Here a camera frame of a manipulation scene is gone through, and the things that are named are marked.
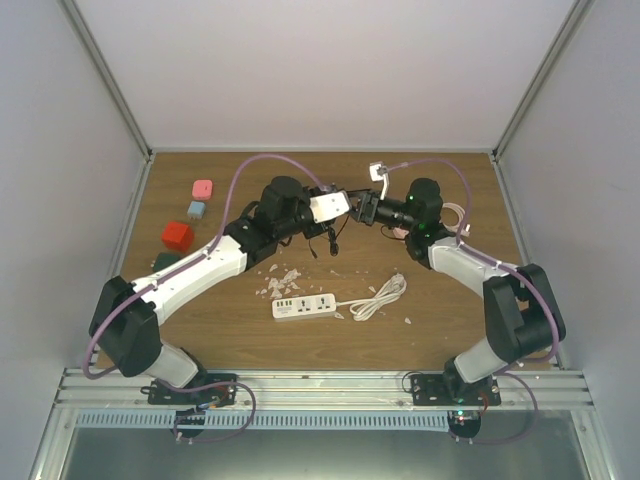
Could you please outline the pink round power socket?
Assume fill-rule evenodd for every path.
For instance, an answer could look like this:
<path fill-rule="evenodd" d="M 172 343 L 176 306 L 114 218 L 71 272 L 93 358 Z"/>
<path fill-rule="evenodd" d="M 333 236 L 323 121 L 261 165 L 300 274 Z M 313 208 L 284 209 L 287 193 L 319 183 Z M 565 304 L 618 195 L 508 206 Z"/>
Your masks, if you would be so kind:
<path fill-rule="evenodd" d="M 405 237 L 408 235 L 408 231 L 407 230 L 405 230 L 403 228 L 399 228 L 399 227 L 393 228 L 392 229 L 392 233 L 393 233 L 393 236 L 396 239 L 399 239 L 399 240 L 404 240 Z"/>

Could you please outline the white power strip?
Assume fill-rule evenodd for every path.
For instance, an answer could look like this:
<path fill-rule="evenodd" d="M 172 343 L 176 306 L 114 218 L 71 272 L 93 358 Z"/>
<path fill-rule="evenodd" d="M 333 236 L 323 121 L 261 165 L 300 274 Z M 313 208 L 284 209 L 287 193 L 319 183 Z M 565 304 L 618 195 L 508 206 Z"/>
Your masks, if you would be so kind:
<path fill-rule="evenodd" d="M 336 310 L 337 302 L 331 293 L 283 298 L 272 302 L 272 317 L 276 322 L 333 316 Z"/>

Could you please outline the pink square plug adapter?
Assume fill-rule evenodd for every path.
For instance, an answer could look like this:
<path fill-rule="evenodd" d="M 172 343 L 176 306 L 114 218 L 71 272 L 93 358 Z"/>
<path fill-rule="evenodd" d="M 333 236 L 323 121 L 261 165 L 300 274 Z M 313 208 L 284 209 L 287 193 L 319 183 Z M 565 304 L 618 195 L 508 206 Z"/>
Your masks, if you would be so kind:
<path fill-rule="evenodd" d="M 192 186 L 192 197 L 196 201 L 209 200 L 213 193 L 213 182 L 210 179 L 198 179 Z"/>

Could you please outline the blue usb charger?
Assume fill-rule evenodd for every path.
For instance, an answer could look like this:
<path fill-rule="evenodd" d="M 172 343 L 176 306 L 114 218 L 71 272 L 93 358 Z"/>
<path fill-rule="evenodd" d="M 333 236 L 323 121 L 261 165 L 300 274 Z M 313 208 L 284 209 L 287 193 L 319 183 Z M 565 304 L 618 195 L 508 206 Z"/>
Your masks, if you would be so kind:
<path fill-rule="evenodd" d="M 206 204 L 202 201 L 192 201 L 187 209 L 190 220 L 201 220 L 206 212 Z"/>

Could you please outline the red cube socket adapter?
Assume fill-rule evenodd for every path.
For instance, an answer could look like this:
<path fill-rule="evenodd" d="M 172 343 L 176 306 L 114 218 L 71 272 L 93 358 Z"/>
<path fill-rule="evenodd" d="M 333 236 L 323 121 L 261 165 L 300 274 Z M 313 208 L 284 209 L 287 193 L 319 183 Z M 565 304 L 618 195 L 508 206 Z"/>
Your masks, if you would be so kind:
<path fill-rule="evenodd" d="M 188 224 L 171 221 L 165 226 L 161 241 L 167 249 L 185 253 L 193 244 L 194 237 L 194 231 Z"/>

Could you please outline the green cube adapter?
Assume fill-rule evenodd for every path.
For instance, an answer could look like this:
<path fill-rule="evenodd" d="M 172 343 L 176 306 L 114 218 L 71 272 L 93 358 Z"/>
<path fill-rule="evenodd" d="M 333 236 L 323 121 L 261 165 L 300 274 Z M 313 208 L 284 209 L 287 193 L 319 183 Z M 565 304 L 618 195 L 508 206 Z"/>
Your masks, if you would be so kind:
<path fill-rule="evenodd" d="M 160 252 L 152 263 L 152 271 L 154 273 L 172 266 L 181 260 L 181 256 L 173 252 Z"/>

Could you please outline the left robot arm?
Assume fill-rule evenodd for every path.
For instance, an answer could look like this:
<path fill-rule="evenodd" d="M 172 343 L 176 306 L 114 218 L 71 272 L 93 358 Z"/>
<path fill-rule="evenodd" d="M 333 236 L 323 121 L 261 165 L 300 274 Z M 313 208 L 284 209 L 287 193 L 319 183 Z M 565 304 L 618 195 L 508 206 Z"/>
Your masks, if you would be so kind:
<path fill-rule="evenodd" d="M 342 191 L 273 178 L 259 200 L 201 249 L 134 282 L 120 276 L 108 280 L 89 327 L 90 346 L 100 348 L 123 376 L 150 375 L 170 384 L 181 402 L 198 402 L 206 391 L 204 369 L 185 350 L 162 340 L 161 325 L 209 288 L 272 256 L 293 236 L 322 234 L 349 208 Z"/>

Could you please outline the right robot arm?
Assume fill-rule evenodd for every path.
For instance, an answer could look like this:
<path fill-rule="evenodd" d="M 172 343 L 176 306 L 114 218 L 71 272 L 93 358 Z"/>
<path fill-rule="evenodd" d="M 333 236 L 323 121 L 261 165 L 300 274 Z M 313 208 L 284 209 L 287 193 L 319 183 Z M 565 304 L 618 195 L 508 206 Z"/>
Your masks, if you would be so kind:
<path fill-rule="evenodd" d="M 501 263 L 469 247 L 441 221 L 444 202 L 434 180 L 412 182 L 406 199 L 388 199 L 372 189 L 348 193 L 358 223 L 379 223 L 407 231 L 404 243 L 412 260 L 445 274 L 483 300 L 485 337 L 444 366 L 443 393 L 464 405 L 490 377 L 531 354 L 553 354 L 566 327 L 544 269 L 536 264 Z"/>

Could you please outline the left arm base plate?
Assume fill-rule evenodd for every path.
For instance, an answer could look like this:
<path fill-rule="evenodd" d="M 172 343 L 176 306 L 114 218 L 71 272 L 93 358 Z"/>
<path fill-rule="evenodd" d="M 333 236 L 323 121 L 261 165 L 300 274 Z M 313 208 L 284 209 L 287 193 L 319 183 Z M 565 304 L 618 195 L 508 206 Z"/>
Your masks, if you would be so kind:
<path fill-rule="evenodd" d="M 234 373 L 207 373 L 201 379 L 193 380 L 187 389 L 215 383 L 216 386 L 197 392 L 179 392 L 153 380 L 150 385 L 140 388 L 151 405 L 205 405 L 223 407 L 235 403 L 238 376 Z"/>

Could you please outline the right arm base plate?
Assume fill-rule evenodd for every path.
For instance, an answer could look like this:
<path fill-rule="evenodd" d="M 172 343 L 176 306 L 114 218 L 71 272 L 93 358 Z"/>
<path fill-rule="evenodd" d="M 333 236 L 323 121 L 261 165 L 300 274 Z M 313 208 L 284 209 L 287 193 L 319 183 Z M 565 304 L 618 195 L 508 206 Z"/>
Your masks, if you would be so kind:
<path fill-rule="evenodd" d="M 502 403 L 497 380 L 491 376 L 475 383 L 447 379 L 444 373 L 411 372 L 408 392 L 415 406 L 482 407 Z"/>

